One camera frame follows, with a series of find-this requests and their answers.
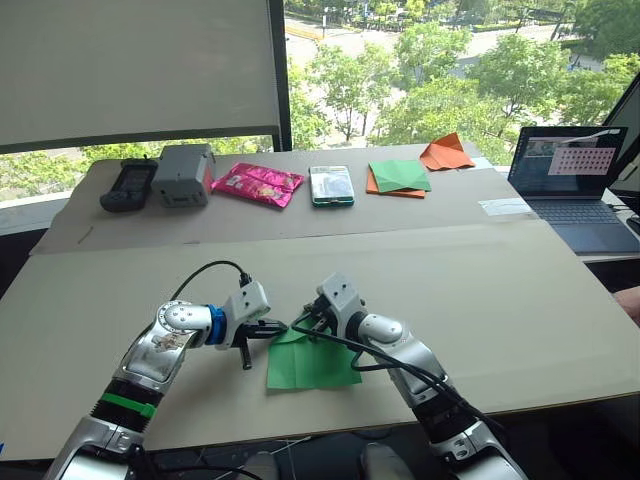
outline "window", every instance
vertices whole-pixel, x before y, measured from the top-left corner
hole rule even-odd
[[[273,149],[270,136],[252,136],[116,143],[0,155],[0,208],[7,200],[73,190],[96,160],[144,155],[154,158],[165,145],[179,143],[209,143],[216,155]]]
[[[640,70],[640,2],[288,0],[285,15],[294,149],[456,131],[509,165],[521,126],[598,125]]]

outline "laptop keyboard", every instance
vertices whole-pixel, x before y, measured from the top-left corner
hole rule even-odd
[[[618,223],[619,220],[606,204],[528,202],[536,213],[552,225],[580,223]]]

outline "checkerboard pattern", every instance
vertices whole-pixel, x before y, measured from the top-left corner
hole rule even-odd
[[[615,152],[615,148],[556,148],[549,175],[605,175]]]

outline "person's hand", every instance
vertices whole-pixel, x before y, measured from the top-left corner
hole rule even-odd
[[[640,287],[620,290],[613,294],[613,298],[627,312],[627,315],[640,326]]]

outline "black handheld device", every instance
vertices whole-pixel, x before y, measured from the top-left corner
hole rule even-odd
[[[100,205],[107,212],[130,212],[144,207],[158,168],[157,162],[146,158],[129,158],[121,165],[122,170],[111,190],[100,196]]]

